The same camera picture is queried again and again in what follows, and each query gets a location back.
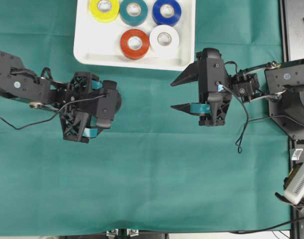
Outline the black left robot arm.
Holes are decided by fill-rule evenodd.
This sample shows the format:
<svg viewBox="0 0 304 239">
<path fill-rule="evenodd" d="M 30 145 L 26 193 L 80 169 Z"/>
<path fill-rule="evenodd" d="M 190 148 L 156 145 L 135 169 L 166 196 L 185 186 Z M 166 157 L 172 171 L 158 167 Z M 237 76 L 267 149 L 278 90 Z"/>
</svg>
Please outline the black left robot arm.
<svg viewBox="0 0 304 239">
<path fill-rule="evenodd" d="M 0 96 L 53 112 L 51 119 L 59 117 L 64 140 L 88 143 L 103 131 L 92 112 L 104 97 L 102 83 L 91 72 L 76 72 L 69 82 L 58 82 L 50 68 L 37 75 L 19 57 L 0 50 Z"/>
</svg>

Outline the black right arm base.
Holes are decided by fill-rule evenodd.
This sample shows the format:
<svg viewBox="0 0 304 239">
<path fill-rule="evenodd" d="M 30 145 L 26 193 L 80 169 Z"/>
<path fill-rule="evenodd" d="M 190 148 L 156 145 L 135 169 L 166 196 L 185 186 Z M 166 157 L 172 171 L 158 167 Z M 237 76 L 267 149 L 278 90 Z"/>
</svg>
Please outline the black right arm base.
<svg viewBox="0 0 304 239">
<path fill-rule="evenodd" d="M 267 87 L 279 98 L 268 102 L 269 116 L 292 140 L 304 140 L 304 0 L 281 0 L 284 62 L 265 71 Z"/>
</svg>

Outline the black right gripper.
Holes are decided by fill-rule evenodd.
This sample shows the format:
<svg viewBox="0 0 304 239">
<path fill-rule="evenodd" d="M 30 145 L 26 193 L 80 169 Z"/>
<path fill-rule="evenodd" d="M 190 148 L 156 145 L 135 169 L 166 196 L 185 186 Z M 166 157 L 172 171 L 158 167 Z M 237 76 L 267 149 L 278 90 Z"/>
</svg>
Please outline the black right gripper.
<svg viewBox="0 0 304 239">
<path fill-rule="evenodd" d="M 227 73 L 227 82 L 220 83 L 228 87 L 230 85 L 230 75 Z M 178 85 L 188 84 L 191 82 L 198 81 L 199 77 L 199 63 L 195 61 L 191 63 L 171 84 L 171 87 Z M 213 102 L 211 104 L 200 104 L 200 103 L 187 103 L 180 105 L 173 105 L 171 108 L 188 113 L 190 115 L 201 115 L 199 120 L 200 126 L 220 126 L 224 125 L 224 117 L 226 111 L 222 109 L 225 105 L 224 100 L 230 102 L 230 93 L 221 91 L 223 93 L 223 99 L 221 102 Z"/>
</svg>

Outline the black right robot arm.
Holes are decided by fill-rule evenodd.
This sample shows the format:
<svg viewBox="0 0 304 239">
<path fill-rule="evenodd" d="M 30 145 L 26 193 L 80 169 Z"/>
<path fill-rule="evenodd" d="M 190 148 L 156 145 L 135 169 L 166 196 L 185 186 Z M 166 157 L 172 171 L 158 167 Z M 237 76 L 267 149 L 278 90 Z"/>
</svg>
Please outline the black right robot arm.
<svg viewBox="0 0 304 239">
<path fill-rule="evenodd" d="M 266 99 L 278 108 L 270 118 L 291 120 L 304 127 L 304 59 L 270 62 L 236 71 L 229 75 L 220 58 L 206 57 L 190 64 L 171 86 L 198 83 L 196 103 L 173 105 L 172 108 L 200 118 L 200 125 L 221 126 L 232 97 L 241 104 Z"/>
</svg>

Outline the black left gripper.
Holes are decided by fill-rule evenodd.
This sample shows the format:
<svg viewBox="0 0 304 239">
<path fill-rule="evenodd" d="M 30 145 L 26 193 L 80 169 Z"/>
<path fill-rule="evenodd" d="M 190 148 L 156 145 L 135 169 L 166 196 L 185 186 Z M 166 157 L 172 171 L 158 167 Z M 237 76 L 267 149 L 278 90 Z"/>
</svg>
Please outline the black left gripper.
<svg viewBox="0 0 304 239">
<path fill-rule="evenodd" d="M 91 92 L 102 88 L 99 76 L 90 72 L 76 72 L 71 81 L 61 83 L 51 80 L 50 110 L 59 115 L 63 139 L 88 143 L 96 138 L 102 129 L 91 125 Z"/>
</svg>

